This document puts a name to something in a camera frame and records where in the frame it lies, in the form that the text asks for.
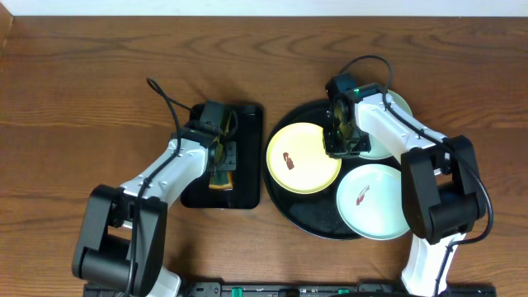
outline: white wall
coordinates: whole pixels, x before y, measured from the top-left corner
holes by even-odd
[[[528,17],[528,0],[0,0],[13,16]]]

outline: red mark on plate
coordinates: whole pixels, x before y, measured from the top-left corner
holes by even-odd
[[[356,205],[359,205],[363,201],[363,199],[365,198],[365,194],[368,190],[370,190],[370,186],[367,185],[365,189],[363,189],[361,193],[357,196]]]
[[[291,160],[290,155],[288,153],[283,153],[282,157],[286,161],[286,166],[288,167],[288,169],[291,170],[295,167],[294,162]]]

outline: wooden table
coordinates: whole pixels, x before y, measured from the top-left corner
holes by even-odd
[[[361,54],[391,60],[392,88],[421,122],[474,144],[495,226],[457,251],[448,280],[528,295],[527,28],[521,18],[16,17],[0,59],[0,295],[81,294],[70,266],[88,194],[144,170],[173,131],[147,76],[187,105],[262,104],[267,138]],[[363,83],[387,75],[376,61],[351,71]],[[176,203],[167,224],[170,270],[226,282],[396,280],[411,239],[315,238],[263,184],[254,210]]]

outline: round black tray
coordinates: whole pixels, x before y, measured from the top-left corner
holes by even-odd
[[[337,210],[336,192],[339,182],[352,169],[365,164],[384,164],[399,170],[400,166],[396,158],[375,161],[363,158],[343,159],[336,180],[326,189],[309,195],[295,194],[286,190],[276,183],[267,169],[266,151],[273,136],[280,129],[294,123],[305,122],[323,126],[328,104],[328,100],[320,100],[300,106],[279,122],[271,132],[264,148],[262,157],[264,183],[277,209],[297,227],[321,238],[357,239],[361,236],[348,228]]]

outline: black plate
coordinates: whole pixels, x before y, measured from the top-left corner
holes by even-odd
[[[357,239],[361,236],[348,228],[337,210],[337,187],[347,173],[362,165],[383,164],[399,170],[400,166],[396,158],[375,161],[363,158],[343,159],[336,180],[326,189],[308,195],[295,194],[286,190],[276,183],[267,169],[266,151],[273,136],[280,129],[294,123],[305,122],[323,126],[328,104],[328,100],[321,100],[300,106],[279,122],[267,140],[262,157],[264,183],[277,209],[297,227],[321,238]]]
[[[262,109],[259,106],[229,106],[238,114],[238,131],[233,140],[237,143],[237,169],[233,172],[233,189],[211,190],[210,172],[196,178],[182,192],[181,202],[189,208],[252,209],[258,205],[261,193]],[[203,104],[192,107],[190,120],[197,120]]]

